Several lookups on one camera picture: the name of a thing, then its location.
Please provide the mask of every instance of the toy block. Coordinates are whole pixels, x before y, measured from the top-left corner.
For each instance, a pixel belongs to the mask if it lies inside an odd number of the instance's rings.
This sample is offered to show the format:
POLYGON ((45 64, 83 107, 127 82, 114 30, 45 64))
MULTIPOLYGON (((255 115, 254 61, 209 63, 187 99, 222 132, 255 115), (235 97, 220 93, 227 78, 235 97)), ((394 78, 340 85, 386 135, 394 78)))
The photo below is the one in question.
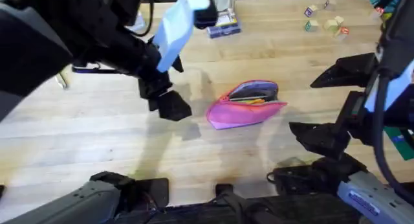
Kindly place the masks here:
POLYGON ((318 7, 316 7, 316 5, 308 6, 308 8, 306 8, 305 10, 305 15, 307 17, 314 17, 317 10, 318 10, 318 7))
POLYGON ((334 19, 330 19, 326 21, 326 23, 323 25, 325 30, 336 32, 338 30, 338 23, 334 19))
POLYGON ((384 9, 381 7, 376 7, 372 12, 371 12, 371 19, 378 19, 381 17, 381 15, 384 13, 384 9))
POLYGON ((316 20, 309 20, 305 25, 305 30, 307 32, 317 31, 319 28, 319 24, 316 20))
POLYGON ((335 0, 326 0, 325 2, 325 9, 334 11, 336 9, 336 1, 335 0))
POLYGON ((346 27, 340 27, 335 33, 334 38, 337 40, 344 40, 349 35, 349 29, 346 27))
POLYGON ((335 17, 336 22, 338 23, 338 26, 341 26, 343 21, 345 21, 345 19, 341 16, 336 16, 335 17))

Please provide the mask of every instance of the cable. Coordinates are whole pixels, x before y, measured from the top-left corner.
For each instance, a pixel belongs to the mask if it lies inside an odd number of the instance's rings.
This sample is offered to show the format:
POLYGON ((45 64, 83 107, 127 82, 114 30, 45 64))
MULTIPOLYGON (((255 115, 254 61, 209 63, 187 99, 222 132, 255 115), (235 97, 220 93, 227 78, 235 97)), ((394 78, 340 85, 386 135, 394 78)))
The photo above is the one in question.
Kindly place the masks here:
POLYGON ((389 185, 394 188, 395 192, 400 195, 408 203, 414 205, 414 195, 408 192, 398 181, 395 179, 393 172, 389 169, 388 163, 384 155, 384 143, 382 139, 382 130, 384 128, 384 107, 386 101, 386 95, 389 85, 389 77, 380 75, 378 90, 375 99, 375 110, 373 116, 373 147, 375 160, 380 168, 381 173, 386 178, 389 185))
POLYGON ((148 27, 147 29, 144 31, 144 33, 136 33, 133 30, 129 30, 128 31, 136 36, 136 37, 144 37, 146 35, 148 35, 149 31, 151 30, 151 27, 153 25, 153 18, 154 18, 154 2, 155 0, 149 0, 149 23, 148 23, 148 27))

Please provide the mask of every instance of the blue label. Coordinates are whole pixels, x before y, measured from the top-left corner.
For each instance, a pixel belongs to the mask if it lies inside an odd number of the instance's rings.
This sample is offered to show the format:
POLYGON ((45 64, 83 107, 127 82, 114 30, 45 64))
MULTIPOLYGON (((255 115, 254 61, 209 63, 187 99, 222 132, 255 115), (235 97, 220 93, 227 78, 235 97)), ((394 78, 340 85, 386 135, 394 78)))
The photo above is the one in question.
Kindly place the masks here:
POLYGON ((368 210, 370 213, 372 213, 374 216, 378 216, 380 213, 380 210, 376 208, 374 205, 372 205, 370 202, 366 201, 362 198, 359 194, 357 194, 354 191, 350 191, 348 193, 349 198, 351 198, 353 201, 357 202, 359 205, 364 207, 366 210, 368 210))

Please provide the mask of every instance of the green surface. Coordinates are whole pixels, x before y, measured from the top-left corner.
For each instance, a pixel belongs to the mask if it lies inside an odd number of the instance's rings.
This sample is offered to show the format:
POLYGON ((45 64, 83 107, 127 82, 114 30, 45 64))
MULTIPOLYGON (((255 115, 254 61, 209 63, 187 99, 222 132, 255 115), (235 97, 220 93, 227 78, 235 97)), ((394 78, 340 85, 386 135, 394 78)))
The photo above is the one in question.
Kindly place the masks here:
POLYGON ((405 161, 414 159, 414 150, 404 140, 404 137, 398 128, 385 127, 384 130, 405 161))

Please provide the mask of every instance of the wooden table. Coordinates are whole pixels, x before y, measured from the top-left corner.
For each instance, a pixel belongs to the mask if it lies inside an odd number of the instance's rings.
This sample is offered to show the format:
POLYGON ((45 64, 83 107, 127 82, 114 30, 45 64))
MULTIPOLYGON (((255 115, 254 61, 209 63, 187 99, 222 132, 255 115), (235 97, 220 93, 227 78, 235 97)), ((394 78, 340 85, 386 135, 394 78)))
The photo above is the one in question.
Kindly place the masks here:
MULTIPOLYGON (((322 29, 305 32, 306 7, 324 2, 238 1, 243 33, 212 40, 195 30, 181 54, 185 73, 171 72, 175 90, 193 108, 181 122, 150 113, 131 77, 70 74, 67 91, 45 82, 0 124, 0 183, 8 187, 0 220, 63 196, 104 170, 136 179, 167 177, 171 205, 205 202, 223 182, 245 197, 274 195, 268 172, 319 157, 295 141, 288 122, 333 122, 356 89, 309 84, 337 58, 373 51, 380 36, 368 0, 337 0, 337 11, 315 17, 320 25, 344 17, 351 32, 345 41, 322 29), (289 105, 263 124, 214 130, 204 117, 208 106, 251 79, 277 82, 279 98, 289 105)), ((157 4, 155 27, 169 6, 157 4)), ((403 162, 389 140, 386 145, 397 177, 411 180, 413 164, 403 162)), ((352 140, 347 152, 379 175, 370 147, 352 140)))

